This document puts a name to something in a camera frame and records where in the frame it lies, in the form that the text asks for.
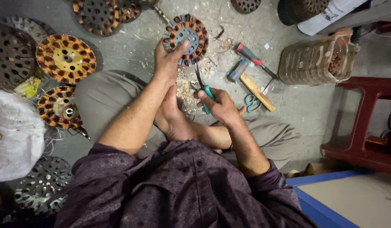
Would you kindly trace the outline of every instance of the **concrete floor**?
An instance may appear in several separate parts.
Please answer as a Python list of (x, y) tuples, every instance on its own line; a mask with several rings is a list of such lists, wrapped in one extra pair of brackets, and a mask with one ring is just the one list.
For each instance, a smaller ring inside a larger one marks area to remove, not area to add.
[[(170, 18), (176, 15), (191, 13), (206, 26), (210, 38), (207, 55), (201, 61), (206, 75), (206, 83), (215, 88), (229, 92), (235, 104), (240, 107), (249, 91), (241, 84), (230, 84), (226, 80), (228, 71), (241, 58), (234, 53), (224, 51), (221, 46), (228, 46), (228, 39), (234, 44), (243, 42), (257, 56), (263, 59), (264, 65), (277, 72), (282, 50), (296, 42), (314, 39), (302, 34), (296, 26), (284, 26), (277, 16), (278, 0), (264, 0), (257, 11), (242, 15), (235, 11), (230, 1), (223, 0), (161, 0), (158, 5)], [(86, 32), (76, 21), (71, 3), (68, 1), (0, 1), (0, 16), (18, 15), (37, 19), (50, 25), (59, 34), (69, 34), (87, 41), (97, 57), (97, 70), (121, 70), (132, 73), (148, 82), (152, 77), (154, 57), (153, 49), (162, 37), (164, 27), (162, 20), (152, 10), (143, 10), (135, 21), (123, 24), (116, 34), (110, 37), (99, 37)], [(225, 27), (222, 38), (214, 41), (213, 37), (220, 31), (219, 24)], [(249, 68), (246, 73), (259, 87), (268, 84), (271, 77), (261, 68)], [(195, 80), (192, 68), (184, 68), (179, 75), (181, 92), (189, 89), (189, 81)], [(320, 144), (327, 141), (327, 132), (333, 127), (335, 117), (332, 108), (338, 108), (334, 100), (340, 100), (340, 92), (335, 93), (335, 85), (287, 86), (275, 82), (268, 96), (277, 109), (268, 112), (260, 108), (253, 115), (266, 115), (269, 118), (291, 123), (302, 134), (304, 149), (296, 154), (282, 172), (291, 169), (304, 169), (310, 161), (320, 159)], [(211, 116), (200, 110), (194, 110), (195, 101), (186, 96), (185, 111), (195, 116), (195, 121), (203, 124), (212, 123)], [(58, 141), (52, 155), (60, 156), (73, 164), (86, 155), (92, 146), (80, 135)]]

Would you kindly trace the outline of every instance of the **person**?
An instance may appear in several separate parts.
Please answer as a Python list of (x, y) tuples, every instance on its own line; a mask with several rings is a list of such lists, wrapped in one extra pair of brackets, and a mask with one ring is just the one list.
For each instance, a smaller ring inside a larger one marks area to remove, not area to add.
[[(178, 60), (188, 46), (167, 53), (160, 41), (144, 88), (112, 72), (77, 84), (96, 144), (72, 168), (55, 227), (315, 227), (276, 168), (300, 146), (293, 127), (243, 121), (243, 109), (216, 88), (215, 101), (196, 97), (220, 124), (192, 122), (178, 109)], [(213, 149), (233, 150), (238, 168)]]

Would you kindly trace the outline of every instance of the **bare foot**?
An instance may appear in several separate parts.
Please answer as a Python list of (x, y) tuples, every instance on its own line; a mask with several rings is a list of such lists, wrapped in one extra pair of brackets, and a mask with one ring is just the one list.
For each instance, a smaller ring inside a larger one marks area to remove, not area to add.
[(178, 109), (176, 92), (176, 85), (170, 87), (156, 113), (154, 122), (170, 141), (197, 140), (197, 133), (191, 126), (191, 120)]

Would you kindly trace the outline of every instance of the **gray trousers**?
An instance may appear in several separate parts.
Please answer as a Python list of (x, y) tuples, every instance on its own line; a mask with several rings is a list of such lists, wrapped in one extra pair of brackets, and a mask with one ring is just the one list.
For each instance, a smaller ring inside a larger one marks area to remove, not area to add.
[[(96, 72), (77, 84), (76, 105), (92, 142), (98, 140), (107, 125), (142, 88), (134, 81), (109, 71)], [(273, 160), (279, 169), (302, 148), (301, 135), (290, 124), (270, 121), (265, 117), (245, 120), (245, 123), (266, 157)], [(153, 125), (137, 157), (145, 158), (167, 143), (164, 133)], [(233, 152), (225, 153), (223, 157), (236, 162)]]

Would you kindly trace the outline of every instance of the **screwdriver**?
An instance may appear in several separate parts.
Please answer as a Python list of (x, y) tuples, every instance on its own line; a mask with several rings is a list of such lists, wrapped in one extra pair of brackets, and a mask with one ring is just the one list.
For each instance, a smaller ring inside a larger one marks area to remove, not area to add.
[(266, 71), (274, 79), (279, 80), (279, 77), (276, 74), (274, 74), (273, 71), (271, 71), (269, 68), (267, 68), (265, 65), (263, 65), (262, 60), (259, 59), (258, 57), (256, 57), (255, 54), (253, 54), (253, 52), (251, 50), (249, 50), (243, 43), (239, 43), (235, 47), (236, 47), (236, 50), (241, 55), (243, 55), (244, 57), (246, 57), (247, 59), (252, 61), (256, 66), (261, 66), (263, 68), (263, 70)]

